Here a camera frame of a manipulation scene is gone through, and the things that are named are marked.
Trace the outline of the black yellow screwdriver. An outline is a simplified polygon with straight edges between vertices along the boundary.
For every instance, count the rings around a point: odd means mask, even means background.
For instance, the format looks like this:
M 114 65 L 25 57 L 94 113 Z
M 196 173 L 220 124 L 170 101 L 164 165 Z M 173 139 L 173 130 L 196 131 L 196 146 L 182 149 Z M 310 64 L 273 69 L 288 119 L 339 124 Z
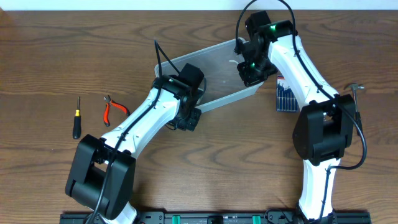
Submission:
M 81 114 L 80 114 L 80 97 L 77 99 L 77 107 L 75 110 L 74 124 L 72 137 L 73 139 L 79 139 L 81 136 Z

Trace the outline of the clear plastic storage container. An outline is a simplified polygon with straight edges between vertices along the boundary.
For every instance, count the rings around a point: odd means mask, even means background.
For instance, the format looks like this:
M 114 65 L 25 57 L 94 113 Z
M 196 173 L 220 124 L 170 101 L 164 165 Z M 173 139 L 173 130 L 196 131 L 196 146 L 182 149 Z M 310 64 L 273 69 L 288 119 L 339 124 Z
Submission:
M 205 93 L 195 105 L 202 113 L 233 103 L 255 94 L 264 83 L 245 86 L 237 69 L 244 58 L 236 54 L 234 48 L 233 39 L 173 58 L 162 63 L 162 74 L 176 75 L 187 63 L 198 67 L 206 79 L 198 87 L 199 91 Z

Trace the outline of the red-handled small pliers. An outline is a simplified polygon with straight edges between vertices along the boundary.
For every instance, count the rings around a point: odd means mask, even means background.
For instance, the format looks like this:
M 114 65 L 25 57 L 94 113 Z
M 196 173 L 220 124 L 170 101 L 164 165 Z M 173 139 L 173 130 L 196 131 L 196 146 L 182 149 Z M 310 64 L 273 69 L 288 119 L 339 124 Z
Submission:
M 130 113 L 130 111 L 128 110 L 127 107 L 125 107 L 125 106 L 122 105 L 122 104 L 119 104 L 119 103 L 115 102 L 114 100 L 111 99 L 111 97 L 110 97 L 109 95 L 108 95 L 108 96 L 105 96 L 105 97 L 104 97 L 104 100 L 105 100 L 106 104 L 105 104 L 105 111 L 104 111 L 104 116 L 103 116 L 103 122 L 104 122 L 104 124 L 105 124 L 106 127 L 109 127 L 109 126 L 110 126 L 109 112 L 110 112 L 110 108 L 111 108 L 112 106 L 115 107 L 115 108 L 117 108 L 117 109 L 119 109 L 119 110 L 121 110 L 126 116 L 130 116 L 130 115 L 131 115 L 131 113 Z

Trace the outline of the blue precision screwdriver set case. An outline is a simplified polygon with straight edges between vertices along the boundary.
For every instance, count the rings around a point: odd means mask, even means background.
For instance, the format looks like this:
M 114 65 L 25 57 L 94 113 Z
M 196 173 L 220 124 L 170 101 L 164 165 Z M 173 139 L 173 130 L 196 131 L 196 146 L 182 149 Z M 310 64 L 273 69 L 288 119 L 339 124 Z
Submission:
M 279 74 L 276 79 L 276 111 L 298 113 L 299 106 L 286 79 Z

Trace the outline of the small black-handled claw hammer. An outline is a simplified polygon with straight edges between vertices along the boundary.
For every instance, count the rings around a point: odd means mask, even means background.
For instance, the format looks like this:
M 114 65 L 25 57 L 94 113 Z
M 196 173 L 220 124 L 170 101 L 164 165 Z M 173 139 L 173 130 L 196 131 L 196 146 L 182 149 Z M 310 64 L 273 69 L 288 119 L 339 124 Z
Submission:
M 354 103 L 355 103 L 354 119 L 355 119 L 356 124 L 358 125 L 358 128 L 359 128 L 356 132 L 357 132 L 357 135 L 360 136 L 360 132 L 363 130 L 363 128 L 362 128 L 361 114 L 360 114 L 359 109 L 358 109 L 357 91 L 358 90 L 363 90 L 364 86 L 360 85 L 360 84 L 357 84 L 357 83 L 350 83 L 350 84 L 348 84 L 348 85 L 346 85 L 344 87 L 344 90 L 347 90 L 347 89 L 350 89 L 352 91 L 352 93 L 353 93 L 353 99 L 354 99 Z

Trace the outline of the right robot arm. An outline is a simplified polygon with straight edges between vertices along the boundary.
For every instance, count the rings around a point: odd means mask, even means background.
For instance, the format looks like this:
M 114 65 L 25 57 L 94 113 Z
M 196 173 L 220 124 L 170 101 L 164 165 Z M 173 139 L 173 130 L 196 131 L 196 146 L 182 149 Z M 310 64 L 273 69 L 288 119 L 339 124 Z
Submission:
M 352 142 L 354 99 L 340 95 L 316 69 L 295 20 L 271 22 L 267 12 L 260 11 L 247 18 L 245 27 L 249 41 L 236 40 L 235 48 L 244 58 L 237 66 L 239 76 L 246 86 L 277 72 L 287 81 L 300 110 L 292 134 L 304 165 L 298 210 L 303 222 L 322 222 L 333 211 L 333 179 Z

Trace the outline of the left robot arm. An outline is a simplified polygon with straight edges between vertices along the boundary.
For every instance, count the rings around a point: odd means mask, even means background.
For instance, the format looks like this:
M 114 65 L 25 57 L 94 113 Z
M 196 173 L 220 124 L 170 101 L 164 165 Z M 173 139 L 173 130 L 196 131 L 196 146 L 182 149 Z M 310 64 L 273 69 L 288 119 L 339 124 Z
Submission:
M 186 64 L 178 75 L 157 77 L 146 100 L 124 122 L 96 138 L 87 134 L 77 145 L 65 186 L 67 196 L 92 209 L 77 223 L 133 223 L 136 209 L 129 203 L 136 161 L 164 126 L 193 131 L 204 94 L 203 72 Z

